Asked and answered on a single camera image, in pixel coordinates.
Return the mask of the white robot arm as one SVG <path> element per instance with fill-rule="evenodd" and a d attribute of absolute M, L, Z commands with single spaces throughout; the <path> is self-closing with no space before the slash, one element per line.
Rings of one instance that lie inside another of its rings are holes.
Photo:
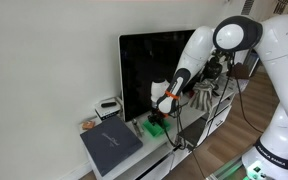
<path fill-rule="evenodd" d="M 272 119 L 242 157 L 248 180 L 288 180 L 288 14 L 261 22 L 237 15 L 216 27 L 194 30 L 180 56 L 170 85 L 157 96 L 157 109 L 175 111 L 176 101 L 188 82 L 205 66 L 211 52 L 234 54 L 253 50 L 263 64 L 279 99 Z"/>

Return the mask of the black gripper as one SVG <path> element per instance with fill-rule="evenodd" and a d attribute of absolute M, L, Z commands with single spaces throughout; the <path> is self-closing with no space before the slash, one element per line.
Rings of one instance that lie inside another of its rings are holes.
<path fill-rule="evenodd" d="M 148 120 L 149 122 L 155 126 L 158 124 L 161 128 L 164 128 L 164 119 L 166 118 L 166 115 L 159 110 L 154 110 L 149 116 Z"/>

